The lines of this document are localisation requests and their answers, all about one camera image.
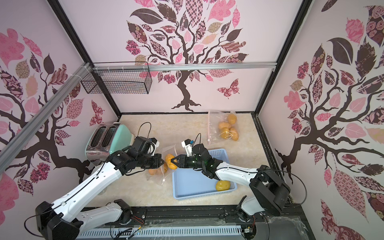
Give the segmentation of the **orange potato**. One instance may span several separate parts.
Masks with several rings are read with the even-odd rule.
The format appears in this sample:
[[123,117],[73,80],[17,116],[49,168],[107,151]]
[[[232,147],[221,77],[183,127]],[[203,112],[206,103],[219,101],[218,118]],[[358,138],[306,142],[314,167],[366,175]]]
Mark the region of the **orange potato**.
[[224,128],[228,128],[230,129],[232,127],[232,125],[228,122],[220,122],[218,124],[218,128],[221,130],[221,129],[224,129]]
[[229,114],[227,116],[227,122],[231,125],[234,125],[237,122],[237,116],[235,114]]
[[154,175],[164,175],[168,171],[167,164],[162,165],[161,167],[157,169],[149,169],[148,172],[151,176]]
[[175,156],[172,155],[172,154],[167,154],[167,155],[166,155],[166,159],[165,159],[165,162],[166,162],[168,168],[171,169],[171,170],[176,170],[176,169],[178,168],[174,163],[171,162],[171,160],[172,160],[174,157],[175,157]]
[[222,128],[220,129],[220,137],[222,139],[231,139],[232,138],[232,134],[231,134],[231,131],[229,128]]
[[230,128],[230,135],[231,135],[231,140],[233,141],[239,140],[239,133],[235,128]]

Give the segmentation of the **clear zipper bag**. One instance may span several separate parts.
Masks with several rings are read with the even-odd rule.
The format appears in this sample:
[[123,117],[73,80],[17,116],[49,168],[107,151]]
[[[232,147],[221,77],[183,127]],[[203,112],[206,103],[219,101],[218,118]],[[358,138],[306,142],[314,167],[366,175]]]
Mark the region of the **clear zipper bag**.
[[171,178],[172,173],[178,168],[170,161],[171,156],[176,157],[178,155],[176,145],[170,145],[162,148],[160,150],[160,154],[162,155],[162,160],[164,160],[165,163],[157,169],[148,170],[148,173],[146,173],[146,179],[151,183],[163,186],[164,183]]
[[208,112],[208,143],[215,144],[224,140],[237,142],[240,138],[238,118],[235,112]]

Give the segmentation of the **yellow green potato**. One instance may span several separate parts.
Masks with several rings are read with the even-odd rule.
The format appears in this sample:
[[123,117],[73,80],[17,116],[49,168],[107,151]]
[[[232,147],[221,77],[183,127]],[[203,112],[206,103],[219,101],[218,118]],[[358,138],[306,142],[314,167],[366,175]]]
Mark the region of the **yellow green potato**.
[[216,191],[218,192],[228,191],[230,188],[231,188],[230,181],[218,181],[216,183]]

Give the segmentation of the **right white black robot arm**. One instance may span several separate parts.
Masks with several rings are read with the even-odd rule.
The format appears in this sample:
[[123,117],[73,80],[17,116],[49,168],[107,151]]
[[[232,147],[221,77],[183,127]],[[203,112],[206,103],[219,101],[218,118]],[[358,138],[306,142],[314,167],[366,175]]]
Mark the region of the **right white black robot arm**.
[[284,208],[300,206],[288,205],[287,200],[291,189],[278,175],[279,170],[266,165],[259,168],[243,168],[212,157],[203,144],[184,146],[186,154],[171,159],[171,163],[179,169],[200,170],[210,179],[229,181],[238,185],[248,186],[253,195],[245,196],[239,203],[241,212],[248,216],[267,212],[280,216]]

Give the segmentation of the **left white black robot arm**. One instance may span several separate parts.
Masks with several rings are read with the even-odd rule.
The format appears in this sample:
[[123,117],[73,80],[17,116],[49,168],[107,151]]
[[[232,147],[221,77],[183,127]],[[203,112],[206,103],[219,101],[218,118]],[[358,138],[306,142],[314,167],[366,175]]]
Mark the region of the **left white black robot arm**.
[[155,151],[160,143],[155,138],[136,137],[131,146],[109,155],[102,166],[69,193],[52,203],[42,202],[36,207],[38,237],[45,240],[74,240],[78,235],[107,223],[128,224],[132,208],[122,199],[104,207],[84,211],[91,200],[110,184],[132,170],[157,169],[165,162]]

